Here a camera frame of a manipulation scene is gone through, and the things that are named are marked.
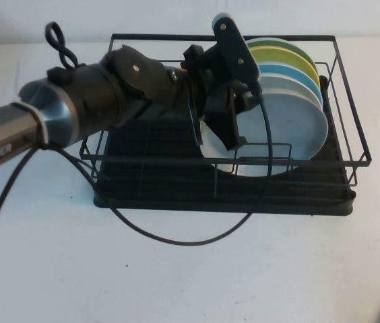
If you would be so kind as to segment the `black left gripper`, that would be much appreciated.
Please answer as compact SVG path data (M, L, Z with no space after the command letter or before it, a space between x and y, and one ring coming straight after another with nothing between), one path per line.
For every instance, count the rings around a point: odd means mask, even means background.
M182 88L169 114L190 114L196 145L203 144L198 115L205 115L206 125L228 151L246 145L239 134L234 93L245 93L258 82L259 68L248 46L217 43L205 50L192 45L184 52L181 68Z

